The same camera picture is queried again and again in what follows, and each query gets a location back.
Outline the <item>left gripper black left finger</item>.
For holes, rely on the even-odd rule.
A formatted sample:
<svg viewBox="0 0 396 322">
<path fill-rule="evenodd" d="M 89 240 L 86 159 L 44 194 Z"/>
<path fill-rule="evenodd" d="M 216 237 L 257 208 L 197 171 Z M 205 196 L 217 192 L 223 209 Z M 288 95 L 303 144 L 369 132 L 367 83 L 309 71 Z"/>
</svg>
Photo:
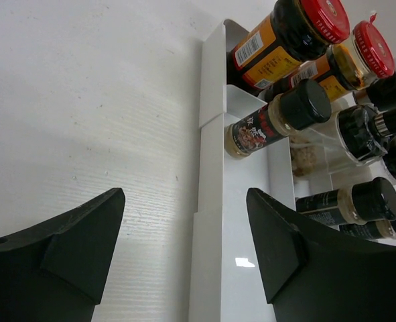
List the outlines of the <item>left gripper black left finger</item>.
<svg viewBox="0 0 396 322">
<path fill-rule="evenodd" d="M 0 237 L 0 321 L 91 321 L 102 301 L 125 207 L 113 188 Z"/>
</svg>

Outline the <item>silver-capped spice bottle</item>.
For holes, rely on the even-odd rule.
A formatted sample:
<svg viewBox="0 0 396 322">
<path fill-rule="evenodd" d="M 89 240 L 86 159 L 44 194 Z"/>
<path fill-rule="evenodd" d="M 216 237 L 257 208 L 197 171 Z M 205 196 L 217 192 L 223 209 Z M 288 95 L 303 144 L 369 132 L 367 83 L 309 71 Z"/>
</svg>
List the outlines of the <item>silver-capped spice bottle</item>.
<svg viewBox="0 0 396 322">
<path fill-rule="evenodd" d="M 396 109 L 396 58 L 392 76 L 379 79 L 369 87 L 352 94 L 357 105 L 374 105 L 380 112 Z"/>
</svg>

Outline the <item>small black-capped pepper jar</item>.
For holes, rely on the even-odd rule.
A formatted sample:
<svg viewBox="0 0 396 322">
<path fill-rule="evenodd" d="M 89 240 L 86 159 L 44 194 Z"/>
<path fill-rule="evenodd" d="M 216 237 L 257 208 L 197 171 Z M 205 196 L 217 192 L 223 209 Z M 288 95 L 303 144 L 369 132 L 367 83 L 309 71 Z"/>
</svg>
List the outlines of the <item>small black-capped pepper jar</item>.
<svg viewBox="0 0 396 322">
<path fill-rule="evenodd" d="M 340 225 L 339 231 L 366 240 L 396 239 L 396 220 L 388 221 L 384 219 L 368 222 L 364 225 Z"/>
</svg>

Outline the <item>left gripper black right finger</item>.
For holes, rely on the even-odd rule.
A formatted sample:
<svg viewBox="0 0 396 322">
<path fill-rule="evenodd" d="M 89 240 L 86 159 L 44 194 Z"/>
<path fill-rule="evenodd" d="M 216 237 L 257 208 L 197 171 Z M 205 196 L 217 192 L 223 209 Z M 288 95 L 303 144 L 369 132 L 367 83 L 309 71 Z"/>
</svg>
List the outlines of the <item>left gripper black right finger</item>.
<svg viewBox="0 0 396 322">
<path fill-rule="evenodd" d="M 396 321 L 396 246 L 343 234 L 258 188 L 246 204 L 278 321 Z"/>
</svg>

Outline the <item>black-capped beige bottle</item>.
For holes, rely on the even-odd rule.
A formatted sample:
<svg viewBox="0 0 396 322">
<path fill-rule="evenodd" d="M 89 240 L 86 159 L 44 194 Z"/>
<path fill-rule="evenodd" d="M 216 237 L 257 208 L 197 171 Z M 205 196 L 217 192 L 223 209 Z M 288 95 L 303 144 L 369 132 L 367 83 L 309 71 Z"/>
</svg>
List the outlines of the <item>black-capped beige bottle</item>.
<svg viewBox="0 0 396 322">
<path fill-rule="evenodd" d="M 368 182 L 376 177 L 386 178 L 392 185 L 396 185 L 396 136 L 390 141 L 387 151 L 387 154 L 370 164 L 333 174 L 332 186 L 338 189 Z"/>
<path fill-rule="evenodd" d="M 356 105 L 332 114 L 289 139 L 293 175 L 334 174 L 378 160 L 396 136 L 396 108 L 378 112 Z"/>
</svg>

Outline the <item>small black-capped spice jar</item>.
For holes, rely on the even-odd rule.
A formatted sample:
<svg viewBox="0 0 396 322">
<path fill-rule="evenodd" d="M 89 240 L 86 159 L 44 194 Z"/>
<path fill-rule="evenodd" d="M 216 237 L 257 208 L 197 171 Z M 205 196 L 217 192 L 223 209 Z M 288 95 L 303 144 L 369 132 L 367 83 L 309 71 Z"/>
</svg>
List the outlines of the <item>small black-capped spice jar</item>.
<svg viewBox="0 0 396 322">
<path fill-rule="evenodd" d="M 233 158 L 246 158 L 270 144 L 325 123 L 332 114 L 331 102 L 312 79 L 274 97 L 262 108 L 224 129 L 224 148 Z"/>
</svg>

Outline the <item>red-capped amber sauce jar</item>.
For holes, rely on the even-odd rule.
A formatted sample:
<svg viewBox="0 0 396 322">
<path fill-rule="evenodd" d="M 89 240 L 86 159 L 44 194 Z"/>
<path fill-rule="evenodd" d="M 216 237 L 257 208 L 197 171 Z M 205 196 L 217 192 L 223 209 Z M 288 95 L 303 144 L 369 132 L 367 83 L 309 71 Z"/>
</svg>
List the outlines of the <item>red-capped amber sauce jar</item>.
<svg viewBox="0 0 396 322">
<path fill-rule="evenodd" d="M 258 95 L 350 35 L 341 1 L 276 1 L 272 12 L 226 54 L 226 81 Z"/>
</svg>

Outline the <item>white compartment organizer tray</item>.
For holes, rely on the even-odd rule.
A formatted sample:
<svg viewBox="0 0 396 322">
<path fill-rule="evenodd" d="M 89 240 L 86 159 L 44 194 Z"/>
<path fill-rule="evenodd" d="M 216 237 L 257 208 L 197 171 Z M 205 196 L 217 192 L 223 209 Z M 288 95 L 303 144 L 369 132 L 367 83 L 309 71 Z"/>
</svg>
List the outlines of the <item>white compartment organizer tray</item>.
<svg viewBox="0 0 396 322">
<path fill-rule="evenodd" d="M 263 106 L 226 82 L 226 53 L 246 35 L 245 28 L 226 19 L 202 47 L 190 321 L 278 321 L 265 298 L 246 198 L 250 188 L 258 188 L 295 211 L 288 141 L 243 160 L 224 150 L 225 127 Z"/>
</svg>

